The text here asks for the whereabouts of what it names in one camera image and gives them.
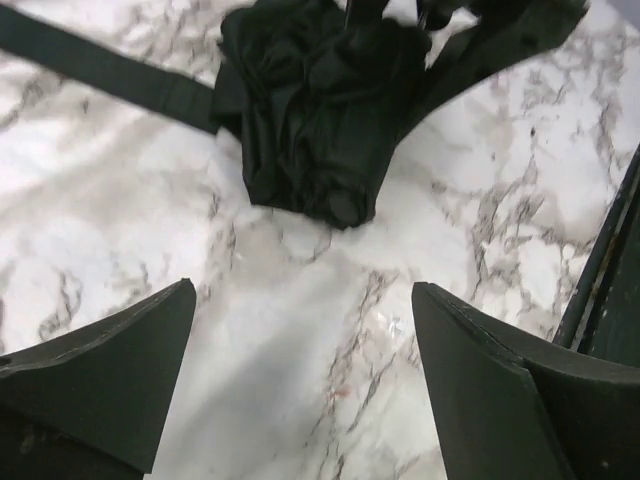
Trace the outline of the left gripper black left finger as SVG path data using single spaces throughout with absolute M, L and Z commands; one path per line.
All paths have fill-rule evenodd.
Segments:
M 102 320 L 2 356 L 2 478 L 150 473 L 195 307 L 195 288 L 182 279 Z

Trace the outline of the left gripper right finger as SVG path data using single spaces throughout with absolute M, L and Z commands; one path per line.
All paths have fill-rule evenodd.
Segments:
M 550 343 L 433 283 L 416 283 L 411 302 L 448 478 L 638 477 L 636 368 Z

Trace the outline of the black folding umbrella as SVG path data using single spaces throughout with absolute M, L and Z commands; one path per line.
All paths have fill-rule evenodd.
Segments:
M 562 45 L 582 1 L 468 1 L 477 23 L 432 64 L 432 32 L 457 1 L 420 1 L 417 20 L 381 1 L 258 1 L 221 24 L 213 86 L 1 10 L 3 51 L 242 145 L 250 201 L 344 230 L 370 221 L 398 144 L 432 111 L 487 77 Z

